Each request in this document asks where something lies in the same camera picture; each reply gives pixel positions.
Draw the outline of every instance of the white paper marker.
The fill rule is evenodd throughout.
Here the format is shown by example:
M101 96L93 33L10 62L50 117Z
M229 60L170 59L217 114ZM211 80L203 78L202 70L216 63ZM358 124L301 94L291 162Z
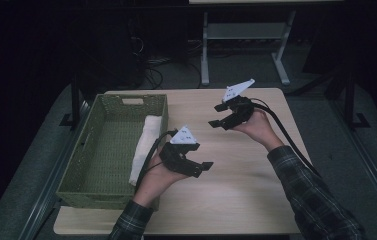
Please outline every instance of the white paper marker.
M172 144L196 144L197 139L191 134L188 127L185 125L183 126L176 134L170 139L170 143Z
M249 81L238 83L236 85L230 86L226 88L226 93L223 96L223 101L226 102L231 100L232 98L240 95L245 89L253 85L254 79L250 79Z

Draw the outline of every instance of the electrical cable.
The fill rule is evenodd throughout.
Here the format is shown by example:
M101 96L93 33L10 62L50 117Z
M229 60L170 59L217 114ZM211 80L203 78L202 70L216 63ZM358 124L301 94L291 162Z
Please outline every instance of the electrical cable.
M261 103L263 103L267 108L270 109L270 107L269 107L264 101L262 101L262 100L260 100L260 99L258 99L258 98L250 98L250 100L256 100L256 101L258 101L258 102L261 102Z
M168 63L170 62L172 59L170 58L161 58L161 59L151 59L151 60L147 60L147 62L149 64L152 64L152 65L161 65L161 64L164 64L164 63Z
M226 42L225 41L223 41L223 42L219 41L219 43L217 44L218 45L217 47L220 48L220 49L218 49L218 51L228 52L228 53L223 53L223 54L219 55L219 54L216 54L216 53L215 54L212 53L213 44L216 44L215 41L209 41L207 43L207 48L210 49L210 51L211 51L208 54L208 57L210 57L210 58L228 58L228 57L231 57L233 55L236 55L234 48L240 45L239 42L237 42L237 44L233 44L232 41L231 41L231 44L228 44L227 41Z
M197 40L197 41L194 41L194 42L197 42L197 45L195 45L194 47L188 49L188 55L193 54L193 53L201 50L201 47L203 46L203 43L200 40Z
M139 37L132 37L132 40L138 40L141 43L141 47L138 50L138 53L141 53L144 50L144 41Z
M281 129L282 133L284 134L285 138L288 140L288 142L290 143L291 147L293 148L294 152L298 155L298 157L301 159L301 161L316 175L318 175L319 177L321 177L321 175L319 174L319 172L315 169L315 167L313 167L312 164L310 164L310 162L306 159L306 157L304 157L304 155L301 153L301 151L298 149L298 147L295 145L294 141L291 139L290 135L288 134L287 130L285 129L285 127L282 125L281 121L279 120L278 116L276 116L276 114L267 106L267 104L265 103L266 107L265 106L262 106L260 104L257 104L257 103L252 103L254 107L256 108L259 108L267 113L269 113L269 115L272 116L272 118L275 120L276 124L278 125L278 127Z
M144 178L145 174L150 171L153 167L158 166L159 164L156 164L150 168L148 168L148 165L150 164L151 158L153 157L154 152L157 150L159 147L160 141L166 137L167 135L174 136L178 131L173 130L173 131L167 131L162 133L156 141L154 141L153 146L151 146L150 151L147 154L147 157L145 158L144 164L142 165L141 171L139 172L138 179L136 181L136 186L135 186L135 192L138 191L139 186L141 185L142 179Z
M145 78L150 82L152 90L155 90L157 88L162 88L161 85L163 83L163 74L160 71L158 71L156 69L153 69L153 68L147 68L146 70L148 70L150 72L150 75L146 74ZM153 76L152 72L155 72L155 73L157 73L160 76L159 83L155 82L155 79L154 79L154 76Z

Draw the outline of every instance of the black cable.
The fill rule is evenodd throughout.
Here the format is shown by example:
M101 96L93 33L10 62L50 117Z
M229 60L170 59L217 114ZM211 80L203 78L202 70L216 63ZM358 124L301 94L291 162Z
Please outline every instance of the black cable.
M140 171L139 176L138 176L138 179L137 179L137 181L136 181L135 192L138 191L138 188L139 188L139 186L141 185L142 179L144 178L145 174L146 174L148 171L150 171L153 167L156 167L156 166L159 165L159 164L156 164L156 165L154 165L154 166L148 168L148 165L150 165L150 160L151 160L151 158L153 157L154 152L155 152L156 149L159 147L160 141L161 141L165 136L167 136L167 135L174 136L177 132L178 132L177 130L164 132L164 133L162 133L162 134L156 139L156 141L154 141L153 146L151 146L150 151L148 152L147 157L145 158L144 164L142 165L141 171Z
M262 100L260 100L260 99L258 99L258 98L250 98L250 100L256 100L256 101L259 101L259 102L263 103L267 108L270 109L270 107L269 107L264 101L262 101Z
M159 87L159 84L156 83L151 69L147 68L145 70L146 70L146 72L145 72L145 79L147 79L147 81L151 84L151 89L152 90L157 89Z
M177 62L177 61L175 61L173 59L167 59L167 60L165 60L163 62L160 62L160 63L150 64L151 67L147 68L147 70L154 71L154 72L156 72L156 73L158 73L160 75L160 83L158 83L158 84L155 84L154 78L152 76L146 76L146 78L150 82L150 84L154 85L153 86L153 90L161 87L161 84L163 83L163 79L164 78L163 78L163 74L161 72L159 72L158 70L156 70L156 69L154 69L152 67L158 67L158 66L165 65L165 64L170 64L170 63L178 63L178 64L183 64L183 65L189 65L192 68L194 68L194 70L197 72L197 74L199 76L199 81L198 81L198 85L197 85L196 89L200 89L201 88L201 83L202 83L202 81L201 81L201 71L198 69L197 66L195 66L194 64L189 63L189 62L187 62L187 63L181 63L181 62Z
M223 53L223 54L216 54L216 53L213 53L213 47L216 48L216 46L212 46L213 44L216 44L214 41L210 41L210 43L208 42L207 46L209 47L209 51L210 53L208 54L208 57L210 58L228 58L228 57L232 57L232 56L235 56L235 55L240 55L240 53L238 53L235 49L239 49L239 48L242 48L242 45L245 44L245 41L246 40L237 40L237 42L234 44L233 40L231 41L219 41L220 44L217 44L217 48L220 48L218 49L217 51L220 51L220 52L228 52L228 53Z
M151 73L151 72L155 72L155 73L157 73L157 74L160 76L159 83L156 83L156 82L154 81L153 74L151 74L151 78L153 79L153 81L154 81L154 83L155 83L155 86L153 86L153 90L155 90L155 89L157 89L157 88L159 88L159 87L161 88L161 85L162 85L162 83L163 83L163 74L162 74L160 71L158 71L158 70L156 70L156 69L153 69L153 68L148 68L147 70L149 70L150 73Z
M298 157L300 158L300 160L313 172L315 173L316 175L318 175L319 177L321 177L321 175L319 174L319 172L315 169L315 167L313 167L312 164L310 164L310 162L306 159L306 157L304 157L304 155L301 153L301 151L297 148L297 146L295 145L294 141L291 139L290 135L288 134L287 130L285 129L285 127L282 125L281 121L279 120L278 116L276 116L276 114L269 108L265 106L262 106L260 104L257 104L257 103L253 103L254 107L256 108L260 108L262 109L263 111L269 113L269 115L272 116L272 118L275 120L276 124L278 125L278 127L281 129L282 133L284 134L285 138L288 140L288 142L290 143L291 147L294 149L294 151L297 153Z

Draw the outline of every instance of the desk leg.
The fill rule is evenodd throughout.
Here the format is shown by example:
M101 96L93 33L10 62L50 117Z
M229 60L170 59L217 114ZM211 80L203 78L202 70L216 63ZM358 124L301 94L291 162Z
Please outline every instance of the desk leg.
M209 63L207 62L207 12L204 13L203 23L203 55L201 56L201 84L208 86L209 81Z
M292 11L290 13L290 16L288 18L288 21L285 25L284 32L282 33L282 42L281 46L279 47L278 52L272 53L272 59L275 64L276 70L278 71L279 78L281 79L281 82L283 85L289 85L290 80L288 79L287 72L285 71L284 65L282 64L282 55L284 54L285 46L287 45L288 37L290 36L291 32L291 27L294 22L294 17L295 17L295 11Z
M79 88L78 88L78 79L75 76L73 77L71 83L71 93L72 93L72 115L66 114L61 120L60 126L71 126L71 130L75 130L79 121L80 121L80 111L79 111Z

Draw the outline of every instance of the basket handle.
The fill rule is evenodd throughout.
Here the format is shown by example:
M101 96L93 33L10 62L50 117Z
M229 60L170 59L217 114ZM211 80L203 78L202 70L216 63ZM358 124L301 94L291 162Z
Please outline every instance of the basket handle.
M124 105L144 105L144 99L140 97L130 98L130 97L122 97L122 104Z

